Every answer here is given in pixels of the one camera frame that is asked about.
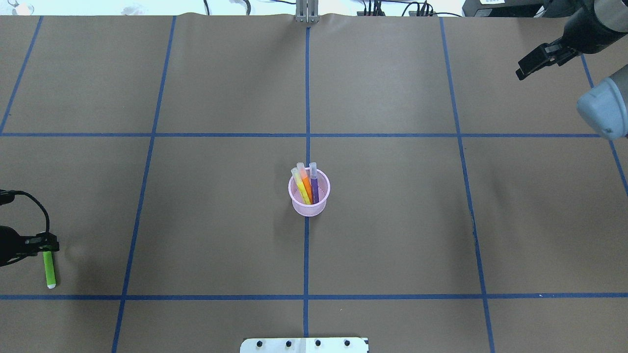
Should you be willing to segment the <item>green marker pen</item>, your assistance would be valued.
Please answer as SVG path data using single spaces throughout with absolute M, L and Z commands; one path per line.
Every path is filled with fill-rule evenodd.
M 53 252 L 45 251 L 43 252 L 43 261 L 45 268 L 45 278 L 47 282 L 47 288 L 54 289 L 56 287 L 56 275 L 53 261 Z

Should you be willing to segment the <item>yellow marker pen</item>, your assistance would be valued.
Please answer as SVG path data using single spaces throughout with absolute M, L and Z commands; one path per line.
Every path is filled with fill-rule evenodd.
M 297 189 L 300 192 L 303 203 L 305 205 L 312 205 L 310 197 L 307 192 L 307 188 L 305 187 L 305 184 L 303 183 L 303 179 L 301 178 L 300 170 L 295 167 L 291 169 L 291 173 L 292 173 L 292 179 L 294 183 L 296 184 Z

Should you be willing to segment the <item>orange marker pen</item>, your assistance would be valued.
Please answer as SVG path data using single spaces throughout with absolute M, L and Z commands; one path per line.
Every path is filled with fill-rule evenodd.
M 296 164 L 296 167 L 297 167 L 298 172 L 300 172 L 301 182 L 303 183 L 305 187 L 305 191 L 307 192 L 307 195 L 308 195 L 308 204 L 313 204 L 314 200 L 313 200 L 312 186 L 311 186 L 310 178 L 308 176 L 308 172 L 305 168 L 305 165 L 303 162 L 298 162 Z

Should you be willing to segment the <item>purple marker pen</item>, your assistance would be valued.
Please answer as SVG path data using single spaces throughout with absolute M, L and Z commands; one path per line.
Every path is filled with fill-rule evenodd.
M 312 190 L 312 204 L 317 204 L 320 202 L 320 194 L 318 190 L 318 170 L 316 162 L 311 162 L 309 164 L 309 168 L 310 185 Z

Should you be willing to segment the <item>pink mesh pen holder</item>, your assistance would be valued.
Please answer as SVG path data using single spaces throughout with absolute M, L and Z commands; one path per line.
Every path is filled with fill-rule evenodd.
M 308 205 L 304 204 L 302 201 L 301 192 L 297 187 L 296 181 L 294 181 L 294 177 L 290 176 L 288 181 L 288 194 L 290 196 L 292 202 L 292 208 L 305 217 L 314 217 L 316 215 L 321 214 L 323 212 L 325 206 L 327 205 L 328 197 L 332 192 L 332 187 L 330 180 L 327 175 L 322 171 L 318 170 L 318 193 L 320 197 L 319 203 Z

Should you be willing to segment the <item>brown paper table mat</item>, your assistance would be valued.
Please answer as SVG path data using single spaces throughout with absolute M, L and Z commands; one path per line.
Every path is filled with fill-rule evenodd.
M 3 353 L 625 353 L 627 141 L 519 81 L 561 19 L 1 19 L 1 187 L 58 236 L 1 269 Z M 292 208 L 316 162 L 321 214 Z

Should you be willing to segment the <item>aluminium frame post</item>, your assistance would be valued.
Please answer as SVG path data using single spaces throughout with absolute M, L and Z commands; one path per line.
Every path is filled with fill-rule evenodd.
M 318 0 L 295 0 L 294 2 L 297 23 L 314 24 L 320 21 Z

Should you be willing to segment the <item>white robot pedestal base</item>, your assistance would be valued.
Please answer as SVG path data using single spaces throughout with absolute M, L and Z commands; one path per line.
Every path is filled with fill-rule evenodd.
M 288 337 L 245 339 L 240 353 L 369 353 L 361 337 Z

